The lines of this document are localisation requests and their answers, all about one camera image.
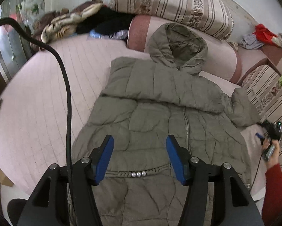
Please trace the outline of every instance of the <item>human hand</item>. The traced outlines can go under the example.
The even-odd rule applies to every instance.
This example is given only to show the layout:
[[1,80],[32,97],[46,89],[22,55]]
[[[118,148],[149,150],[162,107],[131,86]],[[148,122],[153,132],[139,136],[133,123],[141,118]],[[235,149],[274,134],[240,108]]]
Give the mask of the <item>human hand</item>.
[[[279,163],[279,161],[278,161],[279,160],[279,150],[280,150],[279,141],[278,140],[272,140],[272,144],[274,144],[275,149],[274,149],[274,152],[271,155],[269,161],[265,161],[265,164],[267,166],[267,170]],[[269,139],[264,139],[263,145],[262,145],[262,151],[267,149],[269,147],[269,145],[270,145]]]

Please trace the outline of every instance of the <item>red sleeve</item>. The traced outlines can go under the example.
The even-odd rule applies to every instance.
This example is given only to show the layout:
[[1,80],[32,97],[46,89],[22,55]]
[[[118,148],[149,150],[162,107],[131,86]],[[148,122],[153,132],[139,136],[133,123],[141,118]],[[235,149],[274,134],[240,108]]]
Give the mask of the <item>red sleeve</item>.
[[265,173],[266,193],[262,207],[262,219],[265,226],[271,225],[282,211],[282,171],[279,164]]

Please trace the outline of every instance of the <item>red cloth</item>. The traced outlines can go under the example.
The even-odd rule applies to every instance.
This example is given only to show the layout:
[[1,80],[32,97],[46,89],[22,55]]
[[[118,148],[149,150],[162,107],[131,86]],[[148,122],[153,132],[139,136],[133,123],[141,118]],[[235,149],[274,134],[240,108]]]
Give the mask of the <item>red cloth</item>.
[[262,219],[265,226],[270,226],[282,211],[282,171],[279,164],[265,173],[266,193],[262,207]]
[[272,42],[272,38],[273,36],[277,37],[277,35],[265,28],[263,24],[256,25],[255,32],[253,34],[256,35],[257,40],[260,40],[269,45],[276,46],[276,44]]

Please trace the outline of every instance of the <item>jacket hood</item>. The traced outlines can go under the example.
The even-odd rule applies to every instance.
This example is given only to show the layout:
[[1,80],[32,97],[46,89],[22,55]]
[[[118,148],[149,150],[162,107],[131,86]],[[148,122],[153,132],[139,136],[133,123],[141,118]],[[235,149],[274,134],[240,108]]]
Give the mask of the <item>jacket hood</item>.
[[189,74],[202,71],[207,53],[205,40],[177,23],[161,25],[149,40],[149,54],[154,62]]

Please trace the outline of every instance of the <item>jacket zipper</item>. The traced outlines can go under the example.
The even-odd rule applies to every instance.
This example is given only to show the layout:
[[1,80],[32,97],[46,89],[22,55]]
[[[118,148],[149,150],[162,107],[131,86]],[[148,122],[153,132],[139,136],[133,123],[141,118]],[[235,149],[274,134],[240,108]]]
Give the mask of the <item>jacket zipper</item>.
[[186,116],[186,107],[184,106],[183,108],[183,113],[184,113],[184,119],[185,119],[185,125],[186,125],[186,136],[187,136],[187,149],[191,155],[191,152],[190,152],[190,141],[189,141],[189,122],[188,122],[188,119],[187,119],[187,116]]

